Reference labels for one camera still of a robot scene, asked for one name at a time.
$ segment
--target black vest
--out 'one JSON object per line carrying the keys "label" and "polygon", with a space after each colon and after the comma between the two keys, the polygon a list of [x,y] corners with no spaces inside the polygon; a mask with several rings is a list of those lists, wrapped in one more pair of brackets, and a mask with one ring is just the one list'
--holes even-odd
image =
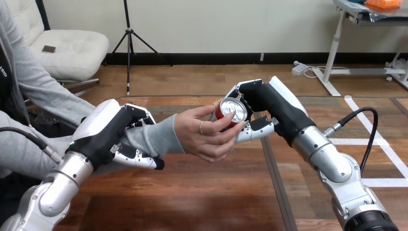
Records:
{"label": "black vest", "polygon": [[6,52],[0,46],[0,111],[5,112],[10,118],[27,125],[24,113],[20,112],[15,104],[13,78]]}

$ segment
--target orange box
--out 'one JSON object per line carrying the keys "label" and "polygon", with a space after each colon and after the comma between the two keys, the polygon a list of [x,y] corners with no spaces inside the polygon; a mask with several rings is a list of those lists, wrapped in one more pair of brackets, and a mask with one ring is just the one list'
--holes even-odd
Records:
{"label": "orange box", "polygon": [[400,8],[403,0],[366,0],[366,4],[380,8]]}

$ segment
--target tripod leg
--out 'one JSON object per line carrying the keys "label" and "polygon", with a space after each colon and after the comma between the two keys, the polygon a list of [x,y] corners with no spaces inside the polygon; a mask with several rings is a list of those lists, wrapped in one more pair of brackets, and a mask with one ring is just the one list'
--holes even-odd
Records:
{"label": "tripod leg", "polygon": [[135,32],[132,32],[132,34],[134,36],[136,36],[140,41],[142,41],[146,46],[148,46],[154,53],[158,54],[159,52],[157,52],[155,49],[153,49],[153,47],[151,47],[147,42],[145,42],[143,39],[141,39],[139,37],[139,35],[137,35]]}
{"label": "tripod leg", "polygon": [[130,52],[132,53],[132,56],[135,55],[134,51],[133,51],[133,41],[132,41],[132,35],[130,36]]}
{"label": "tripod leg", "polygon": [[130,94],[130,37],[131,37],[132,35],[131,34],[129,34],[129,36],[127,37],[127,93],[126,93],[126,95],[129,95]]}
{"label": "tripod leg", "polygon": [[160,58],[162,58],[166,63],[170,64],[170,66],[173,66],[173,64],[172,64],[169,60],[167,60],[167,58],[161,56],[161,55],[159,54],[159,52],[157,52],[155,49],[153,49],[153,47],[151,47],[147,42],[145,42],[142,38],[140,38],[139,35],[137,35],[134,31],[132,32],[132,34],[133,34],[134,36],[136,36],[140,41],[142,41],[146,46],[148,46],[154,53],[156,53],[157,56],[159,56]]}
{"label": "tripod leg", "polygon": [[119,45],[122,43],[122,41],[125,39],[125,37],[126,37],[127,34],[128,34],[128,33],[125,32],[125,34],[123,35],[122,39],[121,39],[121,40],[119,41],[119,43],[116,45],[116,47],[115,47],[114,51],[112,52],[112,54],[114,54],[114,53],[116,52],[117,48],[118,48]]}

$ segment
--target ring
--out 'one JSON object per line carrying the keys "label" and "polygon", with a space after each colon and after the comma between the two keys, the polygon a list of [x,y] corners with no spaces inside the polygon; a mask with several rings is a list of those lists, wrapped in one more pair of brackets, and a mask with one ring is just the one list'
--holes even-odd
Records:
{"label": "ring", "polygon": [[201,130],[201,125],[203,124],[203,121],[201,121],[201,123],[200,123],[200,134],[201,135],[204,135],[204,132],[203,132],[203,130]]}

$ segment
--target red soda can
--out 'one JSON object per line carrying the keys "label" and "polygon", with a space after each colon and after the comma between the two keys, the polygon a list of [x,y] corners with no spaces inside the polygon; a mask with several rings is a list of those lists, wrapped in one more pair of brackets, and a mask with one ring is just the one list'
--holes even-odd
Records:
{"label": "red soda can", "polygon": [[227,128],[232,128],[233,126],[245,121],[248,115],[248,112],[241,101],[235,98],[227,97],[223,99],[216,107],[215,111],[211,115],[210,121],[214,122],[222,119],[230,112],[233,112],[234,116],[232,117],[232,121]]}

